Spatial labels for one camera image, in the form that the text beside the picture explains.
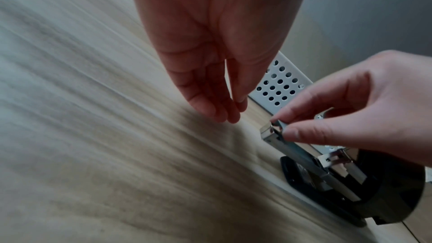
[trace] gray wall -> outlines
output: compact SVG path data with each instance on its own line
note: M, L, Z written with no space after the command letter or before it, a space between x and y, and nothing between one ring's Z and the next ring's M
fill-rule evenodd
M348 63L388 49L432 56L432 0L304 0L301 11Z

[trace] person's left hand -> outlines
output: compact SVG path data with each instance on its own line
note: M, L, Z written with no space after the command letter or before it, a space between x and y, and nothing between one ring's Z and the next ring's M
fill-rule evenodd
M182 95L216 122L238 122L302 0L135 0ZM225 60L233 99L225 81Z

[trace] wooden table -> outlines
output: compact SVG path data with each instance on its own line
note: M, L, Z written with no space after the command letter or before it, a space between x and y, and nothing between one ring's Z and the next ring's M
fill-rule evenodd
M132 0L0 0L0 242L415 242L284 181L269 116L195 113Z

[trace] perforated metal plate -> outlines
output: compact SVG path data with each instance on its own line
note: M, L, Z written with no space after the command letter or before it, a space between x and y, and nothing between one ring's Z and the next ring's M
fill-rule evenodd
M288 58L278 52L258 87L249 94L257 104L272 115L288 104L305 87L310 86L309 80ZM322 154L337 150L336 146L312 145Z

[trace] hand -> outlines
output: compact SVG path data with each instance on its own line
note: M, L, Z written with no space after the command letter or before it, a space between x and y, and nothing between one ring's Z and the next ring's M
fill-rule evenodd
M302 0L135 0L172 81L197 111L238 122ZM225 81L225 60L233 99Z
M312 120L325 111L325 119ZM432 58L374 55L302 91L272 121L284 139L391 153L432 166Z

